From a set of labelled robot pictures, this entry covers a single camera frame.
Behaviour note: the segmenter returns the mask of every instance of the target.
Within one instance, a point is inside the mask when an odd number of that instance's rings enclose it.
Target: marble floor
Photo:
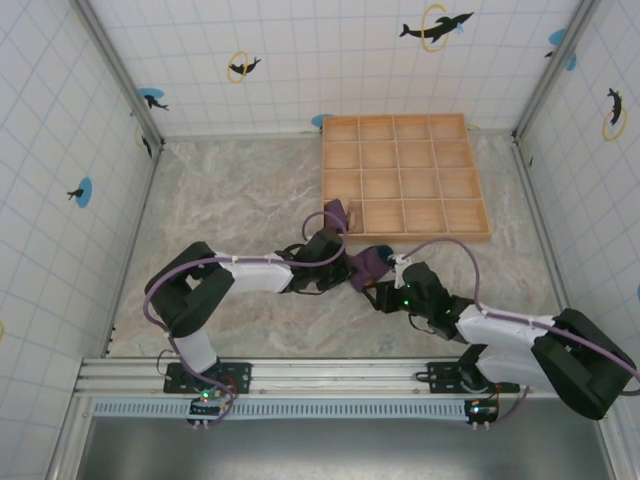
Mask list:
[[[482,274],[480,298],[496,308],[555,313],[510,139],[474,133],[472,142],[493,230],[489,243],[472,245]],[[142,316],[143,290],[192,242],[204,240],[230,254],[262,255],[301,241],[302,221],[321,203],[321,150],[316,136],[168,144],[131,260],[110,356],[153,357],[168,348],[160,329]],[[406,252],[411,245],[394,248]],[[450,292],[471,296],[473,270],[459,247],[430,246],[416,258],[426,261]],[[443,356],[466,348],[416,332],[406,314],[373,311],[348,283],[320,297],[258,292],[227,297],[207,332],[223,357]]]

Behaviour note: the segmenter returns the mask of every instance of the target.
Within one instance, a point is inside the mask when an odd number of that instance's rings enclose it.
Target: wooden grid box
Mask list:
[[[491,228],[464,116],[327,117],[323,204],[350,201],[350,239],[487,242]]]

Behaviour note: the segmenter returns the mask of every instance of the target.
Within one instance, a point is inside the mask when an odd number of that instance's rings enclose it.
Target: purple cloth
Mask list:
[[[349,260],[355,271],[349,281],[357,292],[361,292],[367,285],[377,282],[391,270],[391,267],[380,258],[377,247],[366,248],[358,255],[349,256]]]

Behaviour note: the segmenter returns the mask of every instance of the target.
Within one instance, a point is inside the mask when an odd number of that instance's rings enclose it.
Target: tiled wall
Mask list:
[[[0,2],[0,478],[43,477],[105,339],[151,168],[129,113],[67,0]]]
[[[462,112],[514,128],[578,0],[93,2],[165,136],[314,130],[318,114]],[[442,12],[437,5],[446,9]],[[426,46],[405,35],[473,13]],[[229,70],[245,51],[255,68]],[[233,65],[245,65],[242,54]]]
[[[573,305],[640,365],[640,2],[604,0],[577,56],[528,135],[532,172]]]

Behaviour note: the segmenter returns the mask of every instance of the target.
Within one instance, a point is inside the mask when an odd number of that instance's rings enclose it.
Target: gray floor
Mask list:
[[[556,313],[510,139],[474,134],[472,141],[493,229],[489,243],[472,246],[482,272],[481,299],[496,308]],[[149,196],[110,355],[156,356],[168,347],[162,332],[142,316],[143,289],[190,243],[204,240],[214,251],[262,255],[299,242],[303,219],[321,206],[320,190],[316,136],[169,144]],[[428,247],[417,258],[451,292],[471,295],[473,271],[459,247]],[[465,348],[415,332],[404,314],[373,311],[348,284],[322,297],[229,297],[209,321],[208,333],[221,356],[439,356]]]
[[[79,479],[606,480],[598,424],[529,400],[489,432],[436,420],[93,420]]]

